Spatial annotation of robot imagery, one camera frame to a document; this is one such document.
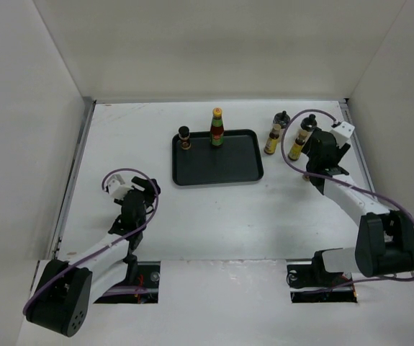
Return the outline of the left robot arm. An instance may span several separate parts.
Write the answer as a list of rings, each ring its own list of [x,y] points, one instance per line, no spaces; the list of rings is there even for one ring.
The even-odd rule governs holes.
[[[65,337],[80,330],[96,301],[122,298],[145,303],[158,295],[160,265],[139,262],[135,255],[158,208],[157,181],[139,172],[126,183],[114,171],[102,188],[120,207],[110,230],[85,252],[49,261],[23,308],[28,322]]]

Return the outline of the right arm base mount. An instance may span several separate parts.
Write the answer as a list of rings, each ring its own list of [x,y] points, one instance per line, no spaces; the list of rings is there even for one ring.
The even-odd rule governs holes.
[[[312,260],[287,261],[292,303],[357,303],[350,272],[327,272]]]

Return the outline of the red sauce bottle yellow cap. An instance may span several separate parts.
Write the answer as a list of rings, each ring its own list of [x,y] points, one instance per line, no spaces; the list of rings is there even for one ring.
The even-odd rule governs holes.
[[[212,111],[212,122],[210,126],[210,143],[212,147],[219,148],[224,142],[224,125],[222,120],[222,109],[216,107]]]

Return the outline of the yellow-label brown bottle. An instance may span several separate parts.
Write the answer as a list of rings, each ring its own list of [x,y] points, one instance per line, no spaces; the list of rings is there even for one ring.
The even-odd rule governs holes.
[[[306,144],[306,140],[308,137],[308,132],[305,130],[301,130],[296,139],[294,140],[291,149],[289,150],[289,153],[287,154],[288,159],[291,161],[297,161],[300,158],[300,155],[302,153],[302,149],[304,145]]]
[[[267,138],[266,145],[264,146],[265,154],[272,155],[275,153],[281,129],[282,127],[280,126],[280,124],[273,125],[271,132],[269,133],[269,136]]]

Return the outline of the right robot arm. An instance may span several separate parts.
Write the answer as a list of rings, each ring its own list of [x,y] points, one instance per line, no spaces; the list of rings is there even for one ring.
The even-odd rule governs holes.
[[[310,182],[335,202],[359,227],[354,247],[356,271],[367,278],[414,270],[414,226],[400,210],[391,210],[367,192],[355,190],[351,175],[339,165],[350,149],[335,131],[317,129],[302,152],[308,157]]]

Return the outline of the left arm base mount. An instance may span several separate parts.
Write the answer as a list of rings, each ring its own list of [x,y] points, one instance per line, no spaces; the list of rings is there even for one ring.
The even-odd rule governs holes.
[[[126,260],[127,274],[123,281],[109,289],[95,304],[152,304],[158,303],[161,281],[159,261],[139,261],[132,254]]]

